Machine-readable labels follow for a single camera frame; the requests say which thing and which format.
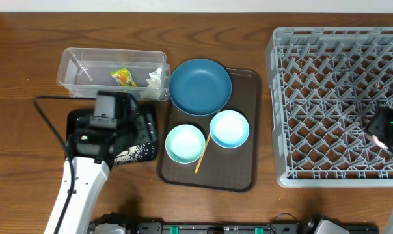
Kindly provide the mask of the light blue bowl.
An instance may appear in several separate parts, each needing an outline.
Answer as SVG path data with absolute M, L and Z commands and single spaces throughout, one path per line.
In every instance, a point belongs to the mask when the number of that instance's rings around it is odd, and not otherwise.
M 212 140 L 222 148 L 233 149 L 243 145 L 249 137 L 249 122 L 241 113 L 224 110 L 210 122 Z

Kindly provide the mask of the mint green bowl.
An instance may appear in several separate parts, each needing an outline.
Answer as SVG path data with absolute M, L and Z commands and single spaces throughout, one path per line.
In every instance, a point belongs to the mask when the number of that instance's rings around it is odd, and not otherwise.
M 189 124 L 178 125 L 169 131 L 165 140 L 165 150 L 176 163 L 190 164 L 201 157 L 206 139 L 202 131 Z

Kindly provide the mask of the pink cup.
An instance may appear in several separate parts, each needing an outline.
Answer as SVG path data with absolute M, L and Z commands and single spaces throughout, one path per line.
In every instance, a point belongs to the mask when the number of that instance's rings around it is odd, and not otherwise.
M 386 146 L 383 142 L 381 142 L 375 135 L 366 135 L 366 136 L 376 146 L 379 146 L 380 148 L 383 148 L 383 149 L 388 149 L 388 146 Z

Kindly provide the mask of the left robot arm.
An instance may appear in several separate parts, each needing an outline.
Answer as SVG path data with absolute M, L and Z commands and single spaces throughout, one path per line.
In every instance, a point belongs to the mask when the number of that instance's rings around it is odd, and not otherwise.
M 130 93 L 99 91 L 92 109 L 67 116 L 66 137 L 57 135 L 65 154 L 59 194 L 46 233 L 127 233 L 121 216 L 98 224 L 90 218 L 115 165 L 152 161 L 158 132 L 154 108 L 140 106 Z

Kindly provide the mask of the yellow green snack wrapper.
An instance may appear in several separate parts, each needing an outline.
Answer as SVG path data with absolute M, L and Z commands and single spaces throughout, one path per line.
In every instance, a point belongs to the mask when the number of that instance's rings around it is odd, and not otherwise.
M 110 73 L 111 77 L 116 80 L 120 86 L 136 87 L 137 84 L 134 81 L 130 71 L 127 68 L 120 68 Z

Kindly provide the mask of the white tissue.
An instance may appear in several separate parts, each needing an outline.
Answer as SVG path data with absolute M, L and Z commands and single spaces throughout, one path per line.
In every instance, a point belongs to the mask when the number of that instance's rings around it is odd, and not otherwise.
M 160 99 L 163 93 L 161 72 L 162 69 L 158 68 L 157 70 L 149 73 L 149 78 L 146 80 L 148 86 L 144 89 L 143 92 L 140 93 L 141 99 L 148 99 L 148 100 Z

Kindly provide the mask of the pile of rice grains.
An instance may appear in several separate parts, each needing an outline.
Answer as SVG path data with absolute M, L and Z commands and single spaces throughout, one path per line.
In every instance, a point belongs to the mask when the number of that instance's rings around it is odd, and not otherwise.
M 123 151 L 114 159 L 115 164 L 139 163 L 152 161 L 157 155 L 157 148 L 154 142 L 132 146 L 129 150 Z

